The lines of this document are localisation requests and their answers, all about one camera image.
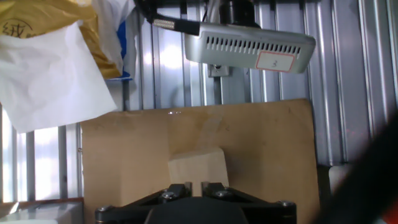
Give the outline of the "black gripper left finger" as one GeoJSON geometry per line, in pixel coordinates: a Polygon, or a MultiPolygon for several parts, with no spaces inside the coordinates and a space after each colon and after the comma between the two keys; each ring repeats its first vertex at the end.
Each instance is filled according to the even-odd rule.
{"type": "Polygon", "coordinates": [[[156,206],[191,196],[191,182],[171,184],[166,189],[122,207],[105,205],[97,208],[95,210],[95,223],[145,223],[150,211],[156,206]]]}

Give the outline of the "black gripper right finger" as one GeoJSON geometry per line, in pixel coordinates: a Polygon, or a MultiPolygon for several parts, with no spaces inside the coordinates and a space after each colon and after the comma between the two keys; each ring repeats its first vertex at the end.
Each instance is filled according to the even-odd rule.
{"type": "Polygon", "coordinates": [[[221,182],[202,182],[201,195],[237,205],[248,223],[295,223],[295,203],[291,201],[267,202],[221,182]]]}

